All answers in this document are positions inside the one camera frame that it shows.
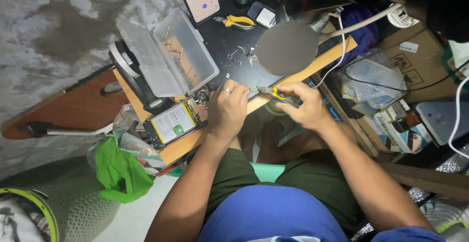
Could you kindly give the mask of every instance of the barcode label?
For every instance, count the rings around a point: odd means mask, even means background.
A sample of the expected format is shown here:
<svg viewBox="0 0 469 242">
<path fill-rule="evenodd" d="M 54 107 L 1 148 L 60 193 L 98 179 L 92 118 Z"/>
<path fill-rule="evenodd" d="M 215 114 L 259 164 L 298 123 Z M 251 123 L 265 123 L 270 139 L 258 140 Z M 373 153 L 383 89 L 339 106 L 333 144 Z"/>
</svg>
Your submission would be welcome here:
<svg viewBox="0 0 469 242">
<path fill-rule="evenodd" d="M 402 42 L 399 49 L 405 50 L 405 51 L 410 51 L 410 52 L 413 52 L 413 53 L 417 53 L 418 44 L 411 43 L 411 42 Z"/>
</svg>

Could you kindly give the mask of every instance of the dark green shorts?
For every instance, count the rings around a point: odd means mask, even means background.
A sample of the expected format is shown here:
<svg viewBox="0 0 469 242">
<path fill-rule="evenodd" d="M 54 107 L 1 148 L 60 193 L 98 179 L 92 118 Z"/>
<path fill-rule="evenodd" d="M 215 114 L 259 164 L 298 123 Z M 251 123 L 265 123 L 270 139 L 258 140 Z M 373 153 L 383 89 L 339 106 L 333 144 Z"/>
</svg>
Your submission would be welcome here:
<svg viewBox="0 0 469 242">
<path fill-rule="evenodd" d="M 295 187 L 310 193 L 329 209 L 345 235 L 353 236 L 361 210 L 330 149 L 315 150 L 290 161 L 275 183 L 260 182 L 244 153 L 228 149 L 213 179 L 205 221 L 232 193 L 257 184 Z"/>
</svg>

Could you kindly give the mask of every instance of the green stool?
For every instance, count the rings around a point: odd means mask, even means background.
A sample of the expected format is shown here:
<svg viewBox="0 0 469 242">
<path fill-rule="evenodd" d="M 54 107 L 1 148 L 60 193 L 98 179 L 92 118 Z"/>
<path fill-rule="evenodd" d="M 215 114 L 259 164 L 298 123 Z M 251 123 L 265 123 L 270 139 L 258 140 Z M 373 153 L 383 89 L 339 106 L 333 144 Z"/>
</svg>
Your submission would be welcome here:
<svg viewBox="0 0 469 242">
<path fill-rule="evenodd" d="M 261 182 L 269 181 L 275 182 L 275 180 L 283 173 L 285 170 L 285 165 L 275 165 L 275 164 L 264 164 L 264 163 L 251 163 L 254 168 L 254 172 Z"/>
</svg>

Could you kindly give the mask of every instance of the hand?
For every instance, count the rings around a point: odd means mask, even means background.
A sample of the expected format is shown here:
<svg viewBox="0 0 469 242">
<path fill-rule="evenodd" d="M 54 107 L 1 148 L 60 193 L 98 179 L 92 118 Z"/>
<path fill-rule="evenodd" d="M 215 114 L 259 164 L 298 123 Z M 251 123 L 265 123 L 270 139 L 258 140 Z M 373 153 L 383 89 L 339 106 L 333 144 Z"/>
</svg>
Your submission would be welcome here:
<svg viewBox="0 0 469 242">
<path fill-rule="evenodd" d="M 326 128 L 332 117 L 322 104 L 319 91 L 309 88 L 302 82 L 289 82 L 277 86 L 283 92 L 294 92 L 303 101 L 300 108 L 295 108 L 286 103 L 276 103 L 275 106 L 288 114 L 302 127 L 319 132 Z"/>
<path fill-rule="evenodd" d="M 248 110 L 249 88 L 227 80 L 210 94 L 208 106 L 209 133 L 229 143 L 238 135 Z"/>
</svg>

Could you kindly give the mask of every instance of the yellow-handled cutters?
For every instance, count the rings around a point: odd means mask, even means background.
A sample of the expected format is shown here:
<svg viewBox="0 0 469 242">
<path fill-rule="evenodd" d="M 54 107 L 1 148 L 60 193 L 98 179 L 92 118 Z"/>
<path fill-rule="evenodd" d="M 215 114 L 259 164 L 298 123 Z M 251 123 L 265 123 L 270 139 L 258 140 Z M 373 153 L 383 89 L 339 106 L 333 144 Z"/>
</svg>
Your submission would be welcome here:
<svg viewBox="0 0 469 242">
<path fill-rule="evenodd" d="M 297 97 L 294 93 L 285 93 L 277 90 L 277 87 L 259 87 L 258 89 L 262 94 L 270 95 L 270 97 L 277 102 L 287 103 L 293 107 L 299 108 L 300 105 L 288 100 L 286 97 Z"/>
<path fill-rule="evenodd" d="M 229 15 L 226 18 L 214 17 L 213 20 L 223 23 L 225 27 L 233 26 L 241 30 L 251 30 L 254 28 L 254 21 L 252 21 L 249 17 L 235 17 L 232 15 Z M 246 23 L 248 25 L 238 24 L 236 22 Z"/>
</svg>

